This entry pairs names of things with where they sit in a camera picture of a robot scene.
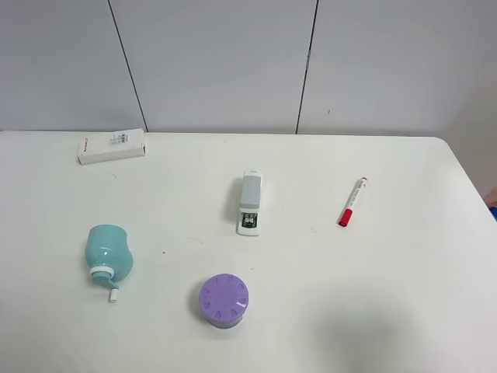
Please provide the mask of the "blue object at table edge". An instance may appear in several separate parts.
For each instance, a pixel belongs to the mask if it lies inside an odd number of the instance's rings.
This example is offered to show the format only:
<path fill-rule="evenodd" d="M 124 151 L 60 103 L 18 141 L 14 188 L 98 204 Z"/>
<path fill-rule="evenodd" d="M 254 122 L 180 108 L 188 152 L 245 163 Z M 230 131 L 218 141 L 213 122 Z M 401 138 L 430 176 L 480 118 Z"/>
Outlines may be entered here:
<path fill-rule="evenodd" d="M 489 210 L 492 216 L 494 217 L 494 219 L 497 220 L 497 207 L 490 207 Z"/>

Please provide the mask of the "purple lidded round jar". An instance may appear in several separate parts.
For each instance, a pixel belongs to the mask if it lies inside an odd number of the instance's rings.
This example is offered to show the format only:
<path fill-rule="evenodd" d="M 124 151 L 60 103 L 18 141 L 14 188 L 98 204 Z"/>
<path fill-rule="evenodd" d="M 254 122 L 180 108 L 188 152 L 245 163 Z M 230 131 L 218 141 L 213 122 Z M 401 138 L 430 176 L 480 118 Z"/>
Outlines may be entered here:
<path fill-rule="evenodd" d="M 241 322 L 249 306 L 249 290 L 234 274 L 217 274 L 203 284 L 198 302 L 212 326 L 230 329 Z"/>

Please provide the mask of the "red capped white marker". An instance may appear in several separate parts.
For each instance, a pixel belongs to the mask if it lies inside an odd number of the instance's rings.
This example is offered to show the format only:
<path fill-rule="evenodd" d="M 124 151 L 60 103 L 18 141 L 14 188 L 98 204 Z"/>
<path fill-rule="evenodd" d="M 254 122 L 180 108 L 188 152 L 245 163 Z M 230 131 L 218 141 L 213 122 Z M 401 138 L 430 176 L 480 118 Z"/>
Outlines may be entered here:
<path fill-rule="evenodd" d="M 367 181 L 368 181 L 368 179 L 366 177 L 362 177 L 362 178 L 358 179 L 356 181 L 356 183 L 354 184 L 354 187 L 353 187 L 353 189 L 352 189 L 352 191 L 351 191 L 351 193 L 346 201 L 346 204 L 345 204 L 344 208 L 342 209 L 342 213 L 337 220 L 338 226 L 346 227 L 349 224 L 350 219 L 353 216 L 355 205 L 356 205 L 357 201 L 359 200 L 359 197 L 360 197 L 363 189 L 367 185 Z"/>

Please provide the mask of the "white cardboard box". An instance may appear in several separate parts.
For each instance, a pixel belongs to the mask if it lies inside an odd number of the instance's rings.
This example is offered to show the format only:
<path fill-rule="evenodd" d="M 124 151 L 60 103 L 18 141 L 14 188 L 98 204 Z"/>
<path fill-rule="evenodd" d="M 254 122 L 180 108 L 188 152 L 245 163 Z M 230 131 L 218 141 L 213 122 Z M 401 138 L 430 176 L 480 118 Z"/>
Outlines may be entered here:
<path fill-rule="evenodd" d="M 145 156 L 143 129 L 105 132 L 86 136 L 78 150 L 78 162 L 83 166 Z"/>

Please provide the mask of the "teal pencil sharpener with crank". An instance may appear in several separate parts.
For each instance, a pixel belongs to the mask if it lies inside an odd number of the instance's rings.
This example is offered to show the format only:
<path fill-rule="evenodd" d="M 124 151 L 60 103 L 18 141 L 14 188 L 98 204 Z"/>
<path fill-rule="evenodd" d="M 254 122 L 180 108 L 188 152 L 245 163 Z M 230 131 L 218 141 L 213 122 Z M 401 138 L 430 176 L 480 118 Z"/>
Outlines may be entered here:
<path fill-rule="evenodd" d="M 85 262 L 91 282 L 107 289 L 109 303 L 115 303 L 119 283 L 128 277 L 134 265 L 127 232 L 116 225 L 91 228 L 85 247 Z"/>

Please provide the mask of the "grey white stapler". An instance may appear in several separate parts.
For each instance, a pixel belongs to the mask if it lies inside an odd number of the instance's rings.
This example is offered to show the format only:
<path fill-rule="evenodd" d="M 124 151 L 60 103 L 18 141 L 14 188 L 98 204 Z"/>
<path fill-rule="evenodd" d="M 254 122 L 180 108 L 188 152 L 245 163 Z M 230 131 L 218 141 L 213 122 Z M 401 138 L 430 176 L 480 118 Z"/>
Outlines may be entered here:
<path fill-rule="evenodd" d="M 260 235 L 260 210 L 262 200 L 262 174 L 245 172 L 239 203 L 237 233 L 243 236 Z"/>

